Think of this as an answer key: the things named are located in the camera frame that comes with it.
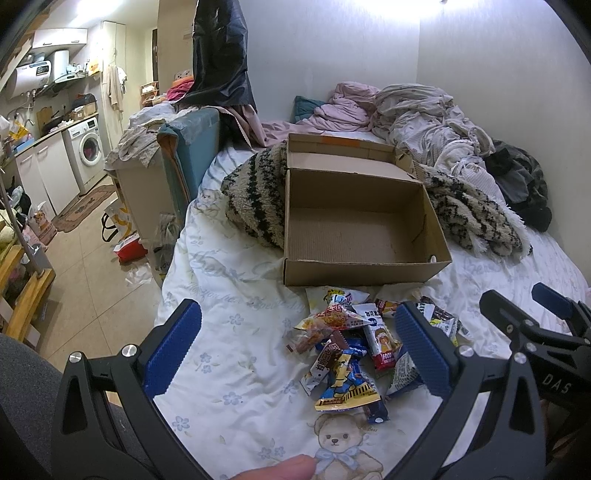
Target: red snack package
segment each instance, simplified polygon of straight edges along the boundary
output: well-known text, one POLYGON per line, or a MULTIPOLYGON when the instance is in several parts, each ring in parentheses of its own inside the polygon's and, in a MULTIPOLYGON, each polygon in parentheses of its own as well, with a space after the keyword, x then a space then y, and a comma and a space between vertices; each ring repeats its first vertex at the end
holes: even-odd
POLYGON ((379 314, 375 303, 362 303, 353 305, 353 308, 362 317, 371 320, 371 325, 365 325, 363 332, 368 341, 369 351, 374 359, 376 370, 386 370, 396 365, 395 353, 402 345, 394 340, 388 327, 379 314))

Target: fuzzy blanket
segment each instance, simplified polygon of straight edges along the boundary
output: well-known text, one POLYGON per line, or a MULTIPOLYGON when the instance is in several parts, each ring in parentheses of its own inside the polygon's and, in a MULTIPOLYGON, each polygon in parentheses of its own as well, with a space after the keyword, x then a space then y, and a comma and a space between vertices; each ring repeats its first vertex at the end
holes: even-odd
MULTIPOLYGON (((253 155, 222 182, 229 199, 226 215, 264 245, 284 246, 287 143, 253 155)), ((522 257, 530 251, 527 230, 509 208, 473 185, 415 163, 446 235, 462 247, 500 256, 522 257)))

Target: striped fuzzy pillow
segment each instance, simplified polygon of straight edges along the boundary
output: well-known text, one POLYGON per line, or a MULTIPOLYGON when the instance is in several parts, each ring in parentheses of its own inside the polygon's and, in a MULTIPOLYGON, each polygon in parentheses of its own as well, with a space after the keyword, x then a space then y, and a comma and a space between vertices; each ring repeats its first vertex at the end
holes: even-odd
POLYGON ((283 249, 287 142, 253 155, 222 182, 226 216, 263 245, 283 249))

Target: teddy bear print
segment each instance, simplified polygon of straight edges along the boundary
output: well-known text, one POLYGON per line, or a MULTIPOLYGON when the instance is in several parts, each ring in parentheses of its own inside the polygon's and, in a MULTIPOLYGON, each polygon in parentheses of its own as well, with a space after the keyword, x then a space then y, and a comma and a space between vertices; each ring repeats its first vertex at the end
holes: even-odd
POLYGON ((325 413, 314 423, 320 449, 313 480, 382 480, 383 465, 359 448, 363 441, 363 413, 325 413))

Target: tile floor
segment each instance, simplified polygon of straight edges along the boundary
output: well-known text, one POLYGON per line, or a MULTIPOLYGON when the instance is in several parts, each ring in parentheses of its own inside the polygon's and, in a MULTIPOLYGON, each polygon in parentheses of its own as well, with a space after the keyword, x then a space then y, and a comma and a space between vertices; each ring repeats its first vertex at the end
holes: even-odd
MULTIPOLYGON (((107 178, 100 184, 111 183, 107 178)), ((88 357, 117 353, 127 343, 140 343, 154 325, 160 289, 152 280, 140 286, 125 281, 134 266, 121 267, 101 238, 100 218, 113 194, 69 233, 58 232, 47 257, 56 271, 37 352, 59 370, 76 350, 88 357)), ((140 260, 134 265, 141 265, 140 260)))

